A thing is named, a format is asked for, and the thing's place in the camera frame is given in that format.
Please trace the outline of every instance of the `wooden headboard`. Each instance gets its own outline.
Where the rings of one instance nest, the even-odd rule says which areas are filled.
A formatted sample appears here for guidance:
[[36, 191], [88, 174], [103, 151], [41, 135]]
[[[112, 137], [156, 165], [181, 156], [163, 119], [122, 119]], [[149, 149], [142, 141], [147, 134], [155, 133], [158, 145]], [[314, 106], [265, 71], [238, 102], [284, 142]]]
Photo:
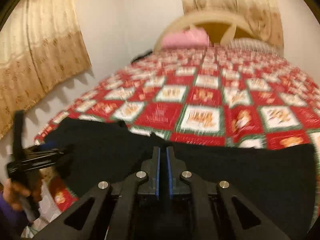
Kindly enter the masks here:
[[157, 39], [154, 51], [161, 50], [164, 35], [187, 30], [190, 25], [204, 28], [212, 44], [220, 43], [223, 35], [232, 26], [236, 27], [234, 38], [258, 39], [241, 15], [223, 10], [203, 10], [185, 14], [166, 27]]

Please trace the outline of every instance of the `hand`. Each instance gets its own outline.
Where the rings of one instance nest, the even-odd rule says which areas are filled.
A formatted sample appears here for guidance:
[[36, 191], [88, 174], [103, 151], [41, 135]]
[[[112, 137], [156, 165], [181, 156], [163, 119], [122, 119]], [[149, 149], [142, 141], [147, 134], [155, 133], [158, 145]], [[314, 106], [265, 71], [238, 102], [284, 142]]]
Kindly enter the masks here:
[[30, 195], [32, 195], [35, 202], [39, 202], [42, 200], [41, 185], [42, 181], [41, 178], [39, 178], [39, 180], [36, 182], [35, 189], [31, 192], [22, 184], [15, 181], [12, 182], [11, 179], [7, 179], [6, 183], [4, 184], [2, 196], [4, 201], [6, 201], [13, 210], [22, 211], [22, 205], [19, 200], [19, 195], [22, 195], [24, 197], [29, 197]]

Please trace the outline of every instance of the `beige curtain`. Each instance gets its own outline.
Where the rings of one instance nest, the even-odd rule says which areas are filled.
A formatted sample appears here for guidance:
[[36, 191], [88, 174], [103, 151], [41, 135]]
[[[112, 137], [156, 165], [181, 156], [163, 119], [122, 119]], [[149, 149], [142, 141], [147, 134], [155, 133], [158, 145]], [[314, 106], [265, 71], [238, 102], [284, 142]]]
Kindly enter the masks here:
[[261, 40], [283, 51], [283, 30], [276, 0], [182, 0], [184, 13], [220, 8], [241, 14]]
[[21, 0], [0, 31], [0, 138], [14, 111], [90, 66], [73, 0]]

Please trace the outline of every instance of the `black cloth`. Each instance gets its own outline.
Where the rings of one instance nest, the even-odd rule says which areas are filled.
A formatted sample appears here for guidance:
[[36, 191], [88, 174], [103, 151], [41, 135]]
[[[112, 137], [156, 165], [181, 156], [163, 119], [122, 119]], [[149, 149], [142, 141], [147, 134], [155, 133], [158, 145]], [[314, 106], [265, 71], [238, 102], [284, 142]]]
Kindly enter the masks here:
[[[99, 181], [122, 181], [138, 171], [142, 161], [151, 158], [154, 146], [164, 152], [172, 145], [177, 159], [183, 160], [188, 170], [207, 181], [232, 183], [292, 240], [302, 239], [311, 223], [316, 191], [312, 145], [276, 151], [207, 147], [132, 134], [123, 123], [69, 118], [47, 135], [45, 142], [54, 142], [57, 147], [74, 145], [70, 173], [64, 174], [63, 166], [58, 171], [79, 197]], [[160, 205], [157, 210], [169, 210], [166, 207]], [[167, 225], [164, 221], [168, 216], [174, 217], [172, 212], [159, 214], [163, 223], [157, 221], [158, 227]]]

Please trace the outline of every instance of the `pillow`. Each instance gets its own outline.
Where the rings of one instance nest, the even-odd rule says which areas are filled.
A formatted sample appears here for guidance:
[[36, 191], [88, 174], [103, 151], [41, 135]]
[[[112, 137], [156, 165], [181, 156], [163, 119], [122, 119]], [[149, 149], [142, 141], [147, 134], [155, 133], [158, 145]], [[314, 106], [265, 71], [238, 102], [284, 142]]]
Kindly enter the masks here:
[[187, 49], [209, 47], [209, 36], [203, 28], [168, 33], [162, 39], [162, 49]]
[[264, 41], [259, 41], [250, 38], [239, 38], [234, 39], [231, 43], [227, 46], [228, 49], [240, 49], [244, 51], [254, 51], [260, 52], [265, 54], [271, 54], [273, 56], [279, 57], [278, 51], [271, 47], [268, 43]]

